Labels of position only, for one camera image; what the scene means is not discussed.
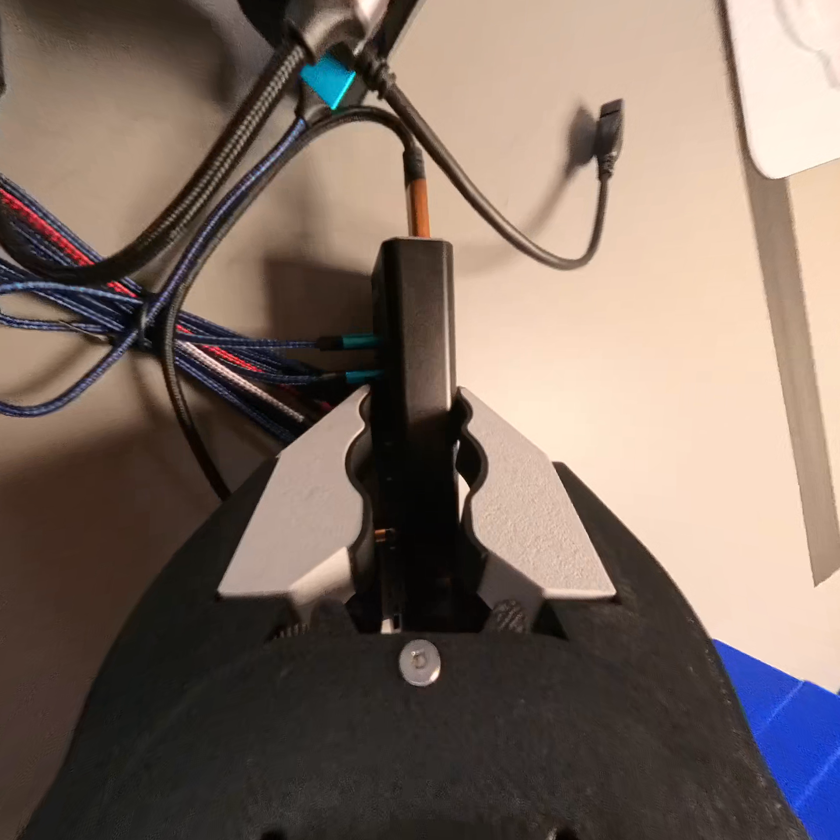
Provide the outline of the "dark grey USB hub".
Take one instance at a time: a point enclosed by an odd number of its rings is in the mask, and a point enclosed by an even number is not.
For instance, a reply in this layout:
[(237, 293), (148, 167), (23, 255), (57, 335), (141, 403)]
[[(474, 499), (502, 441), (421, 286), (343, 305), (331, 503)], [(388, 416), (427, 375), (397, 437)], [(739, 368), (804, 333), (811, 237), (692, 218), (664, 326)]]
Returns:
[(397, 2), (237, 2), (248, 23), (275, 45), (234, 122), (264, 126), (278, 100), (296, 89), (314, 95), (330, 114), (362, 103), (367, 85), (359, 60), (385, 68), (394, 44), (421, 8)]

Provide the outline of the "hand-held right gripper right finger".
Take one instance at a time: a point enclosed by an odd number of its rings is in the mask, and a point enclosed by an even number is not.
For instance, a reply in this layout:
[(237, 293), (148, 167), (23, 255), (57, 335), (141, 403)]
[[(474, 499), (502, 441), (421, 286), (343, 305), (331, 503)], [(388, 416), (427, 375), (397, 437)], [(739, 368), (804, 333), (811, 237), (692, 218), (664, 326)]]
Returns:
[(612, 583), (550, 457), (467, 388), (458, 388), (458, 478), (467, 588), (527, 629), (545, 601), (612, 601)]

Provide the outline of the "black long USB hub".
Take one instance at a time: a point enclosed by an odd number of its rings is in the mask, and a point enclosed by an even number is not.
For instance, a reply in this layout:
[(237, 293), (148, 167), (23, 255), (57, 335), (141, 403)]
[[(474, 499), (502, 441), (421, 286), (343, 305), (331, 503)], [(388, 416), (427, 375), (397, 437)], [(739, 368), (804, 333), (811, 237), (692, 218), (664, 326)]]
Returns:
[(458, 478), (451, 246), (390, 239), (372, 268), (374, 521), (394, 529), (383, 577), (385, 616), (405, 630), (458, 629)]

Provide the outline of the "document stand with instruction sheet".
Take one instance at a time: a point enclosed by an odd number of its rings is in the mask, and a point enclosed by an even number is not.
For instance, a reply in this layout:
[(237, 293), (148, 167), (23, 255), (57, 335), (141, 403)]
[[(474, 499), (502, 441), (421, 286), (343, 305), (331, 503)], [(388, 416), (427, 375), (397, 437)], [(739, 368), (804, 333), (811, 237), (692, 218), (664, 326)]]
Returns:
[(727, 0), (745, 143), (772, 181), (840, 157), (840, 2)]

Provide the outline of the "blue plastic bin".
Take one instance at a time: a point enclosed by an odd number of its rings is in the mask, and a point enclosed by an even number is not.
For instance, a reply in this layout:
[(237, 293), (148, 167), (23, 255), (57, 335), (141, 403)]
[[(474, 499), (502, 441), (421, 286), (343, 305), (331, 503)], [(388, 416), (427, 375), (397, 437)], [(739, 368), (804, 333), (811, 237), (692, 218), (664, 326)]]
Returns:
[(715, 640), (750, 735), (813, 840), (840, 839), (840, 699)]

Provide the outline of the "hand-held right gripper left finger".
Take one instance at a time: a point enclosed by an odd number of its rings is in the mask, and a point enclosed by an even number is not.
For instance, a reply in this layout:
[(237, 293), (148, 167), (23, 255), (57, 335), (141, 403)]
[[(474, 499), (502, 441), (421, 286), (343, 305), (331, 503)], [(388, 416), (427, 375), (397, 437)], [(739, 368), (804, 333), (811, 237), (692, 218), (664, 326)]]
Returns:
[(372, 568), (371, 388), (361, 386), (285, 446), (217, 588), (223, 600), (284, 598), (308, 621), (346, 604)]

